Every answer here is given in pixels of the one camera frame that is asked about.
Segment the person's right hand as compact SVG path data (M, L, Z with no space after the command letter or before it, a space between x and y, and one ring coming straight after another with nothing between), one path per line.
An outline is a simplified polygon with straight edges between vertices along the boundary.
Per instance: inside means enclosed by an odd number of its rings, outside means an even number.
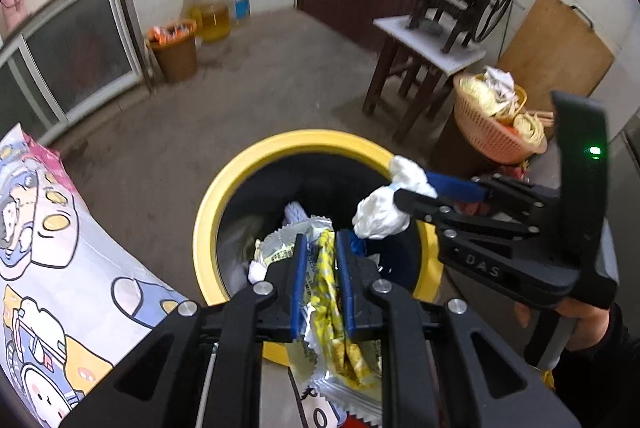
M555 311L563 318L576 321L573 335L566 346L570 351L594 347L608 330L610 310L599 309L573 298L566 298L555 308Z

